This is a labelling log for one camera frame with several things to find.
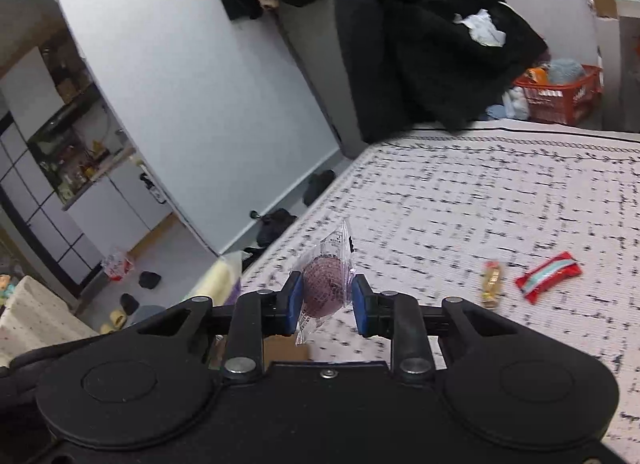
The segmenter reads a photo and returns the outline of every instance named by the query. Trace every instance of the clear plastic wrapper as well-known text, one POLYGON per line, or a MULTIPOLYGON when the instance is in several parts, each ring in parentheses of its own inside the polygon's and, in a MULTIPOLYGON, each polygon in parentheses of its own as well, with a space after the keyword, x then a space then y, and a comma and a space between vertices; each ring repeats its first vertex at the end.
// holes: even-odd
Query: clear plastic wrapper
POLYGON ((293 270, 299 270, 304 281, 296 344, 306 343, 325 321, 351 303, 352 251, 349 222, 343 221, 296 262, 293 270))

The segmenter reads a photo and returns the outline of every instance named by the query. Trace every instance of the baseboard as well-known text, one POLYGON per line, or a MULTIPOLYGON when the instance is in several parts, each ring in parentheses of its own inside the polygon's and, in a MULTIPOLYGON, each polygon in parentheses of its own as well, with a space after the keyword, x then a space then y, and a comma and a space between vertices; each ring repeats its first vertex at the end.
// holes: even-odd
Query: baseboard
MULTIPOLYGON (((321 172, 326 169, 332 168, 338 162, 344 159, 344 155, 340 152, 339 148, 335 148, 329 155, 327 155, 323 160, 319 161, 318 164, 313 166, 309 171, 307 171, 302 177, 300 177, 296 182, 294 182, 281 196, 275 199, 266 209, 256 209, 258 213, 261 215, 265 215, 270 211, 278 208, 288 209, 295 202, 302 198, 303 193, 306 190, 307 181, 309 177, 313 173, 321 172)), ((255 237, 260 230, 260 221, 250 221, 247 226, 231 241, 229 242, 224 249, 222 249, 222 254, 224 253, 232 253, 233 251, 241 251, 245 247, 249 245, 253 245, 255 242, 255 237)))

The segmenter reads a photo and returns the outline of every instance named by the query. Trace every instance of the gray floor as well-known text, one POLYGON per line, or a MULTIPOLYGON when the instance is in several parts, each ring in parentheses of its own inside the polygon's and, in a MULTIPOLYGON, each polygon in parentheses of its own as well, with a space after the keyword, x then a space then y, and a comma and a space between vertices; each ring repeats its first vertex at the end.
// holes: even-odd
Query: gray floor
MULTIPOLYGON (((328 166, 339 176, 351 164, 351 160, 341 157, 337 163, 328 166)), ((298 217, 306 212, 306 206, 299 195, 285 198, 281 203, 292 215, 298 217)), ((251 245, 249 241, 236 249, 251 245)), ((213 264, 216 257, 207 251, 195 237, 180 223, 175 224, 150 247, 136 262, 134 270, 119 282, 110 282, 98 291, 91 302, 83 308, 78 317, 95 331, 109 322, 111 311, 120 308, 120 296, 127 292, 141 305, 171 307, 179 303, 200 277, 213 264), (149 270, 162 276, 154 290, 138 285, 140 272, 149 270)))

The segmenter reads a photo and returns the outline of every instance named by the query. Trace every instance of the white tissue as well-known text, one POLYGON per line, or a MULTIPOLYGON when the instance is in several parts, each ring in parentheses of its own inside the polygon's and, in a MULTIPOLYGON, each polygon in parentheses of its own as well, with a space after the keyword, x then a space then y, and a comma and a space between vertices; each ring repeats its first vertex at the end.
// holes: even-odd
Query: white tissue
POLYGON ((507 34, 497 30, 491 21, 491 15, 485 9, 464 19, 456 14, 453 23, 462 23, 468 27, 471 39, 485 47, 502 47, 507 39, 507 34))

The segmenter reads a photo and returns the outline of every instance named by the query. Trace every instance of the screw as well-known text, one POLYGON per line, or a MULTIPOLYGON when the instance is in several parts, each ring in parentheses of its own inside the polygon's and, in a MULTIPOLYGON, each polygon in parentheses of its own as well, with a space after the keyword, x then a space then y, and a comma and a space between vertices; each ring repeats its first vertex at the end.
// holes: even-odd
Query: screw
POLYGON ((422 358, 408 358, 400 363, 400 370, 406 374, 424 374, 431 370, 431 363, 422 358))
POLYGON ((338 376, 338 370, 333 370, 331 368, 325 368, 320 371, 320 376, 325 379, 333 379, 338 376))
POLYGON ((255 361, 250 358, 231 358, 226 360, 225 369, 232 374, 248 374, 255 370, 255 361))

